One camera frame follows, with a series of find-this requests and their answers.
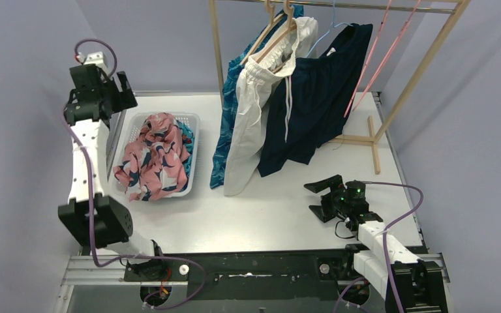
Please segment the pink patterned clothing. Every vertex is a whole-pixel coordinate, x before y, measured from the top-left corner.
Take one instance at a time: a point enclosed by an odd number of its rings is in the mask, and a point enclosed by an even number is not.
[[[157,200],[180,191],[187,183],[182,164],[189,158],[175,117],[158,113],[147,117],[139,138],[125,148],[114,177],[126,187],[129,200]]]

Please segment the metal hanging rod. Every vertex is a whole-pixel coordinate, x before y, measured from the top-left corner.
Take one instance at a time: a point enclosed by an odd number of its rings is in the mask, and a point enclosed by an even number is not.
[[[239,2],[264,2],[264,0],[219,0],[219,1],[239,1]],[[283,3],[283,0],[271,0],[272,3]],[[293,5],[309,5],[312,7],[331,7],[333,3],[316,2],[316,1],[291,1]],[[353,3],[335,3],[337,8],[364,8],[370,10],[385,10],[385,5],[357,5]],[[412,7],[389,7],[392,11],[405,11],[411,12]],[[452,8],[417,8],[416,12],[421,13],[441,13],[441,14],[454,14],[455,10]]]

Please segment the clothing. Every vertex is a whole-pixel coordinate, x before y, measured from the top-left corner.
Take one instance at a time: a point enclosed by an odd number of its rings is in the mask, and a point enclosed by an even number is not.
[[[183,142],[183,146],[185,147],[185,149],[187,149],[187,153],[189,153],[189,157],[182,162],[183,167],[185,168],[185,174],[187,175],[187,183],[185,183],[185,186],[180,190],[181,192],[187,188],[187,184],[189,183],[191,162],[193,160],[193,150],[195,148],[195,135],[193,134],[191,128],[189,128],[189,126],[187,126],[185,123],[177,121],[177,125],[181,130],[181,141]]]
[[[308,164],[317,147],[342,134],[348,119],[344,111],[360,77],[371,34],[371,24],[352,24],[318,59],[297,59],[289,85],[281,82],[270,99],[258,165],[262,177],[279,171],[286,160]]]
[[[126,188],[130,201],[157,200],[185,187],[183,162],[189,157],[175,117],[153,114],[143,123],[137,140],[126,145],[114,177]]]
[[[304,15],[304,7],[301,5],[294,5],[294,13],[293,16],[295,18],[301,17]],[[276,31],[282,23],[287,20],[287,17],[283,18],[281,22],[279,22],[276,26],[274,26],[273,30],[269,32],[266,38],[262,41],[262,43],[256,49],[256,52],[262,50],[262,48],[266,45],[270,37],[273,35],[274,31]],[[256,42],[255,38],[245,52],[243,52],[240,56],[231,60],[228,65],[228,77],[226,78],[226,82],[224,83],[224,87],[222,88],[222,94],[224,95],[224,103],[222,105],[222,123],[220,126],[220,138],[218,139],[218,144],[216,146],[216,151],[212,156],[212,176],[210,177],[210,188],[216,188],[218,186],[222,186],[224,184],[224,173],[226,171],[226,161],[228,159],[228,153],[230,152],[230,147],[232,144],[232,136],[233,129],[235,125],[235,115],[237,113],[237,107],[239,103],[237,102],[237,97],[235,95],[235,86],[237,85],[237,79],[239,78],[239,74],[245,67],[245,65],[241,64],[241,61],[247,56],[252,46]]]
[[[318,22],[309,17],[293,19],[297,29],[282,38],[257,63],[259,53],[253,54],[237,80],[236,94],[239,107],[235,117],[232,146],[226,162],[224,195],[240,193],[251,179],[260,161],[260,148],[266,136],[267,107],[274,85],[293,74],[295,60],[308,54],[318,37]],[[271,40],[287,28],[280,27]]]

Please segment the blue hanger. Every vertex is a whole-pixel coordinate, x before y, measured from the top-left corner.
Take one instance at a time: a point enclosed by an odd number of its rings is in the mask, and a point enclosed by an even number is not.
[[[341,25],[352,26],[349,23],[344,23],[344,22],[343,23],[338,23],[337,25],[335,25],[335,17],[336,17],[336,14],[335,14],[335,2],[336,1],[337,0],[333,0],[333,21],[331,21],[331,24],[329,25],[329,30],[327,30],[327,32],[323,36],[321,36],[320,39],[318,39],[318,41],[316,41],[316,43],[314,44],[314,46],[312,46],[312,48],[310,49],[310,51],[308,52],[308,54],[306,55],[306,57],[308,57],[310,55],[310,53],[312,53],[312,51],[314,51],[314,49],[316,48],[316,45],[320,41],[322,41],[322,39],[324,39],[324,37],[327,36],[331,32],[332,29],[337,28],[337,27],[339,27]]]

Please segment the screw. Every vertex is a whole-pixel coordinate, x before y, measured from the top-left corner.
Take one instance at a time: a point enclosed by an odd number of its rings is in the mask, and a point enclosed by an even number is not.
[[[320,273],[329,274],[329,265],[328,264],[321,264],[320,265]]]
[[[179,274],[187,275],[187,273],[189,273],[189,266],[183,264],[179,267]]]

